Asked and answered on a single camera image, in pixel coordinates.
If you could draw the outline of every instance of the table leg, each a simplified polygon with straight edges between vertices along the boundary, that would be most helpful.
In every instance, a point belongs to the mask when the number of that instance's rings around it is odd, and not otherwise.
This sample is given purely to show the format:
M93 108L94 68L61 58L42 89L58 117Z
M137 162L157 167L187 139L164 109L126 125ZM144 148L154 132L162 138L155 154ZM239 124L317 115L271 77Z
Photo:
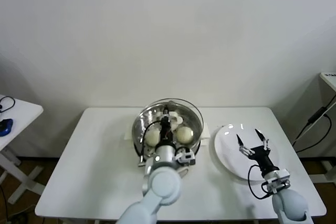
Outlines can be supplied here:
M82 219L60 219L63 221L63 224L86 224L86 220Z
M327 170L325 174L309 175L314 184L318 183L334 183L336 186L336 166L332 166L329 161L321 162L323 167Z
M17 168L11 161L9 161L3 154L0 153L0 165L14 177L16 177L22 184L10 196L8 202L14 204L25 190L30 190L36 194L41 195L45 186L35 182L33 179L43 170L43 167L36 166L34 170L27 176L19 168Z
M5 148L3 148L3 150L1 151L1 153L7 157L7 159L9 159L10 161L12 161L16 166L19 166L21 164L21 160L19 160L15 154L12 152L12 150L7 146Z

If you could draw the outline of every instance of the white wall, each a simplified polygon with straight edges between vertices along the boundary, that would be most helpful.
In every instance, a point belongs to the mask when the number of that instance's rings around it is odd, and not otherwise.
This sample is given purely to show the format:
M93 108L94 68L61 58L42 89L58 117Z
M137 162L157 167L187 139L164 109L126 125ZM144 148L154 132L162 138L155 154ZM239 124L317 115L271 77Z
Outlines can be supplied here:
M0 93L45 108L13 147L58 156L86 107L164 97L270 106L294 134L336 70L334 2L0 0Z

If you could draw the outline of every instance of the white table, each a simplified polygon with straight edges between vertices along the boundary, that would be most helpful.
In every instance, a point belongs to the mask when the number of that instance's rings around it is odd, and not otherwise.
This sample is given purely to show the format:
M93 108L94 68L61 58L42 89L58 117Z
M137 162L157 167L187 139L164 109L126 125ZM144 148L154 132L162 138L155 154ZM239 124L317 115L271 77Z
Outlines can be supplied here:
M9 98L6 98L1 102L3 110L12 104L13 101ZM40 105L15 99L15 106L13 108L0 113L0 120L13 119L11 132L6 136L0 137L0 166L6 170L0 177L0 183L5 179L7 173L12 174L22 183L9 197L8 202L11 204L14 204L27 189L39 195L41 195L44 190L45 186L33 180L43 168L41 166L36 166L27 176L16 167L20 165L20 160L13 154L10 148L7 147L7 145L39 115L41 115L42 112L43 108Z
M143 167L132 143L123 135L141 108L88 108L83 113L36 208L39 216L78 219L118 219L142 198ZM281 168L291 173L291 188L308 201L312 216L326 208L268 108L200 108L214 135L228 123L250 124L276 144ZM256 193L260 184L254 185ZM277 218L271 198L257 200L247 182L220 166L212 140L196 155L196 165L183 178L180 199L162 207L158 220L252 220Z

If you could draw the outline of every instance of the egg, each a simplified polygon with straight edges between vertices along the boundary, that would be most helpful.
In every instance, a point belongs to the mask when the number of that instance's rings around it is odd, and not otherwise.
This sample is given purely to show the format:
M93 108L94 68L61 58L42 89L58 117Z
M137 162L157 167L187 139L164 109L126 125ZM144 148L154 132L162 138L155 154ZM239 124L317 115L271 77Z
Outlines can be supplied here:
M149 129L146 132L145 142L151 147L155 147L160 141L160 131L157 128Z
M177 129L176 137L179 143L189 144L194 138L194 131L187 126L183 126Z

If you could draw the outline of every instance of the black cable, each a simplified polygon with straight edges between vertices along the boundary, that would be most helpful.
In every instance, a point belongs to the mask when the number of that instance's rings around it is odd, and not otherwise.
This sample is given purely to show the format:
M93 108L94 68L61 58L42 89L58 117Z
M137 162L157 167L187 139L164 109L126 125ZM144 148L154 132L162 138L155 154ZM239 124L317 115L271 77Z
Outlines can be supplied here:
M253 194L254 197L256 197L257 199L266 199L269 196L271 196L272 194L267 193L266 195L262 196L262 197L258 197L257 195L255 195L255 193L252 191L252 187L251 187L251 182L250 182L250 173L253 167L259 167L259 165L253 165L250 167L250 169L248 170L248 174L247 174L247 183L248 183L248 187L250 188L251 193Z
M4 99L6 99L6 98L11 98L11 100L13 101L13 104L12 104L12 106L10 106L9 108L6 108L6 109L4 109L4 110L0 110L0 113L4 113L5 111L10 110L10 109L11 109L12 107L14 107L14 105L15 105L15 99L14 99L13 97L10 97L10 96L2 97L2 98L0 99L0 109L2 109L1 102L2 102Z
M293 142L292 146L296 144L296 140L301 136L301 134L305 131L305 129L310 125L313 124L315 121L317 121L326 111L328 110L329 105L332 103L332 101L336 98L336 95L333 96L333 98L329 101L327 106L322 106L319 108L307 121L306 125L303 127L303 129L300 131L299 135L295 138L295 141Z
M313 144L313 145L311 145L311 146L309 146L309 147L307 147L307 148L304 148L304 149L302 149L302 150L300 150L300 151L297 151L296 153L303 152L303 151L305 151L305 150L308 150L308 149L310 149L310 148L313 148L314 146L316 146L316 145L318 145L319 143L321 143L321 142L327 137L327 135L329 134L329 132L330 132L330 130L331 130L332 122L331 122L330 117L329 117L327 114L324 114L323 116L329 120L329 128L328 128L326 134L325 134L325 135L321 138L321 140L318 141L317 143L315 143L315 144Z
M334 95L334 97L330 100L330 102L328 103L328 105L326 107L329 107L329 105L332 103L332 101L336 98L336 95Z
M8 221L7 200L6 200L5 193L4 193L4 190L3 190L1 185L0 185L0 189L1 189L1 192L2 192L2 196L4 198L4 203L5 203L5 208L6 208L6 222L7 222Z
M150 128L150 126L152 126L154 123L161 123L161 121L160 121L160 120L154 121L154 122L150 123L150 124L145 128L145 131L143 132L143 135L142 135L141 156L144 155L144 151L145 151L145 135L146 135L148 129Z
M294 143L292 144L292 146L294 146L295 144L296 144L296 139L298 139L300 136L301 136L301 134L305 131L305 129L308 127L310 125L310 123L307 123L303 128L302 128L302 130L300 131L300 133L299 133L299 135L295 138L295 141L294 141Z

